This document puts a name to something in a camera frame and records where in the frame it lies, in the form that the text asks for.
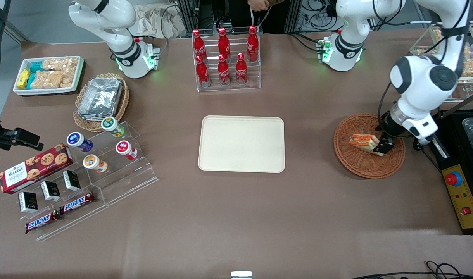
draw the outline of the yellow control panel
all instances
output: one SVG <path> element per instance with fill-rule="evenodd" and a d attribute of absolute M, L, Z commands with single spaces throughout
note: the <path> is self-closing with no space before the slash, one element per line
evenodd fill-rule
<path fill-rule="evenodd" d="M 460 165 L 442 170 L 461 228 L 473 228 L 473 196 Z"/>

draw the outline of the chocolate chip cookie image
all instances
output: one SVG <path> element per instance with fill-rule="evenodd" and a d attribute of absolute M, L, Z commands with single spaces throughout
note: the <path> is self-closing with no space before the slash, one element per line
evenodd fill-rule
<path fill-rule="evenodd" d="M 57 155 L 56 158 L 55 158 L 55 163 L 58 164 L 58 165 L 62 165 L 67 161 L 68 161 L 68 155 L 66 155 L 64 153 L 61 153 L 61 154 Z"/>
<path fill-rule="evenodd" d="M 65 148 L 65 146 L 64 146 L 63 144 L 56 145 L 56 146 L 54 147 L 54 149 L 55 149 L 56 152 L 61 151 L 63 148 Z"/>
<path fill-rule="evenodd" d="M 42 159 L 40 159 L 40 162 L 42 162 L 42 164 L 44 166 L 48 166 L 50 164 L 52 164 L 52 162 L 54 162 L 54 155 L 52 154 L 45 154 Z"/>
<path fill-rule="evenodd" d="M 40 176 L 40 171 L 38 169 L 31 169 L 26 175 L 26 179 L 34 180 Z"/>
<path fill-rule="evenodd" d="M 31 157 L 30 159 L 26 160 L 26 165 L 27 166 L 33 166 L 33 164 L 35 164 L 35 157 Z"/>

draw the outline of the person's hand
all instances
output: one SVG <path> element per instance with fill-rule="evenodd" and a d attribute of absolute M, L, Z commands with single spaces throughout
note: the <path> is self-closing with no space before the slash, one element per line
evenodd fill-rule
<path fill-rule="evenodd" d="M 269 7 L 268 0 L 247 0 L 247 3 L 253 11 L 267 10 Z"/>

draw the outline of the emergency stop button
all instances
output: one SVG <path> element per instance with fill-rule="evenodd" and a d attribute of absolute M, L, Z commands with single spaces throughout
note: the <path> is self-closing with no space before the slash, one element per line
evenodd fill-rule
<path fill-rule="evenodd" d="M 449 183 L 452 186 L 459 187 L 462 185 L 462 176 L 456 171 L 452 171 L 445 176 L 445 182 Z"/>

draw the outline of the acrylic bottle rack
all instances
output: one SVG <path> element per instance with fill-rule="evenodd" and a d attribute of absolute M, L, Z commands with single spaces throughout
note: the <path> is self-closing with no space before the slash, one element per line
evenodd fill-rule
<path fill-rule="evenodd" d="M 227 28 L 226 35 L 230 41 L 230 51 L 231 51 L 231 61 L 228 62 L 230 67 L 230 78 L 231 83 L 228 86 L 222 86 L 219 83 L 219 74 L 218 74 L 218 40 L 219 33 L 217 29 L 200 29 L 200 36 L 204 40 L 206 53 L 207 53 L 207 71 L 211 79 L 211 86 L 201 87 L 198 82 L 198 77 L 196 71 L 195 74 L 195 84 L 197 86 L 198 92 L 208 92 L 208 91 L 222 91 L 222 90 L 247 90 L 254 88 L 261 88 L 261 39 L 260 32 L 257 30 L 256 35 L 259 41 L 259 55 L 256 62 L 249 62 L 247 60 L 247 38 L 249 37 L 249 28 L 240 27 L 240 28 Z M 237 65 L 237 55 L 238 53 L 244 53 L 245 62 L 247 63 L 247 84 L 239 85 L 237 83 L 237 71 L 235 66 Z M 193 64 L 194 68 L 197 63 L 195 61 L 195 51 L 192 47 L 193 53 Z"/>

